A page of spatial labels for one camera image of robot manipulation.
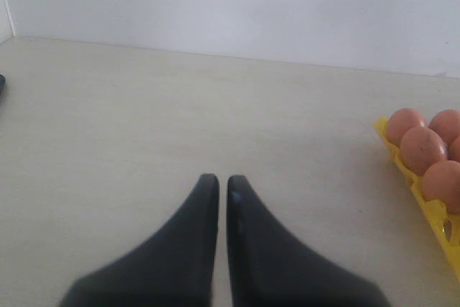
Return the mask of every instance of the yellow plastic tray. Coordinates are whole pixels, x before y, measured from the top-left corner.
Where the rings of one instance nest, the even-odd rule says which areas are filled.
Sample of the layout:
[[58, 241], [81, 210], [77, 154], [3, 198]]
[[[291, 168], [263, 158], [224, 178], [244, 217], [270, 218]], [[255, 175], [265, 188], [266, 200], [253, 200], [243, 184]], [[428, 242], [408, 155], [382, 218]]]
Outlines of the yellow plastic tray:
[[421, 181], [411, 170], [408, 170], [399, 159], [399, 149], [391, 144], [386, 138], [387, 118], [380, 118], [374, 128], [379, 134], [391, 154], [392, 160], [405, 176], [412, 194], [423, 211], [428, 223], [438, 239], [444, 253], [446, 253], [449, 264], [454, 269], [457, 278], [460, 280], [460, 215], [451, 215], [446, 212], [446, 205], [441, 201], [425, 201], [422, 197]]

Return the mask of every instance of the egg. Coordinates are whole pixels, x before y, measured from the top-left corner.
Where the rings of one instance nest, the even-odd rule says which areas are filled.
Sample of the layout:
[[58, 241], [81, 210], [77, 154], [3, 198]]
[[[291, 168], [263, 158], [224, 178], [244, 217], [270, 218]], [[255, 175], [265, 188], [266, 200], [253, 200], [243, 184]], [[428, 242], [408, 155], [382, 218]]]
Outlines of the egg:
[[418, 111], [412, 108], [401, 108], [388, 119], [387, 140], [399, 147], [404, 133], [413, 127], [425, 125], [426, 121]]
[[460, 136], [457, 137], [448, 147], [448, 158], [460, 162]]
[[439, 134], [447, 145], [450, 145], [460, 136], [460, 111], [455, 109], [440, 111], [431, 120], [428, 127]]
[[422, 176], [434, 163], [447, 160], [447, 147], [433, 130], [413, 127], [402, 136], [399, 156], [407, 168]]
[[441, 161], [429, 167], [422, 179], [422, 193], [427, 201], [444, 202], [450, 214], [460, 214], [460, 163]]

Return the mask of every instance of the white table surface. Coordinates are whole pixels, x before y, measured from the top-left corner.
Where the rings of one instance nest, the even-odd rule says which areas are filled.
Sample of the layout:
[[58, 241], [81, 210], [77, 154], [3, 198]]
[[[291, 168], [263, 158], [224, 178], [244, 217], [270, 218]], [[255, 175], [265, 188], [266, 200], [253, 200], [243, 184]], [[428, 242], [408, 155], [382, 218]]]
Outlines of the white table surface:
[[[155, 232], [202, 172], [247, 175], [322, 255], [393, 306], [460, 285], [372, 128], [460, 107], [460, 79], [13, 39], [0, 47], [0, 306], [55, 306]], [[214, 306], [231, 306], [224, 198]]]

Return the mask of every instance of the white wall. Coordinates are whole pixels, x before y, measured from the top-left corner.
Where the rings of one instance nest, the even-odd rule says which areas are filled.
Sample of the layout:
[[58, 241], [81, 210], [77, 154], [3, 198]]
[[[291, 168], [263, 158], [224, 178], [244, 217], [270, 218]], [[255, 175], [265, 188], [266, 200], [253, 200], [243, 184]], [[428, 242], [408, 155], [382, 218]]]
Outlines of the white wall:
[[13, 37], [7, 4], [6, 0], [0, 0], [0, 44]]
[[460, 0], [9, 0], [18, 35], [460, 76]]

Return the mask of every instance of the eggshell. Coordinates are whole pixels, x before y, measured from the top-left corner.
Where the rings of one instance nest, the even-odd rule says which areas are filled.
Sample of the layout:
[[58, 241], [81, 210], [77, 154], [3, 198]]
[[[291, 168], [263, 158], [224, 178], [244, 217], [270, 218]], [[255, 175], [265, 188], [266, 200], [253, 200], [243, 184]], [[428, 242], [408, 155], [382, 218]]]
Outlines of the eggshell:
[[401, 108], [388, 119], [388, 142], [399, 147], [404, 133], [413, 127], [425, 125], [425, 118], [418, 111], [412, 108]]
[[439, 134], [447, 145], [450, 145], [460, 136], [460, 111], [455, 109], [440, 111], [431, 120], [428, 127]]
[[460, 137], [457, 137], [448, 147], [448, 158], [460, 162]]
[[434, 163], [447, 160], [446, 143], [427, 127], [413, 127], [402, 136], [400, 159], [407, 168], [422, 176]]
[[460, 214], [460, 163], [441, 161], [429, 167], [422, 179], [422, 193], [427, 201], [444, 202], [450, 214]]

